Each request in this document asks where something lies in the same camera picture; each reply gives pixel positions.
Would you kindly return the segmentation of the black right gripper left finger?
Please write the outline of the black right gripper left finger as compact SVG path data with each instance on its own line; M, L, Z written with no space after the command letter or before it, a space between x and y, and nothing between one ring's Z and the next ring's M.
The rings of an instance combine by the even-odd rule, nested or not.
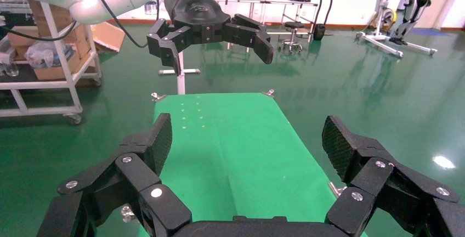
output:
M172 138L171 116L161 113L148 131L125 137L108 159L60 183L38 236L96 236L123 205L150 236L174 236L192 214L160 178Z

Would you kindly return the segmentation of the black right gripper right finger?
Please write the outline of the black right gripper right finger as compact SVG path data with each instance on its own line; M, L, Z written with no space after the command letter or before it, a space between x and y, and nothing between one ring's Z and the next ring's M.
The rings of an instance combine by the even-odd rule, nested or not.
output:
M345 189L325 223L360 236L376 210L412 236L464 236L464 206L450 187L399 163L381 143L326 118L322 147Z

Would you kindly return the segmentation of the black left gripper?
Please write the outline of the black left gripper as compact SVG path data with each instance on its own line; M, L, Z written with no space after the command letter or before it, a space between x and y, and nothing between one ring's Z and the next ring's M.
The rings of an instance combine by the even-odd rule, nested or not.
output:
M178 76L182 72L179 53L191 44L238 44L253 49L263 63L272 63L275 49L266 25L241 14L231 18L215 0L165 0L165 7L172 24L158 19L146 39L149 53Z

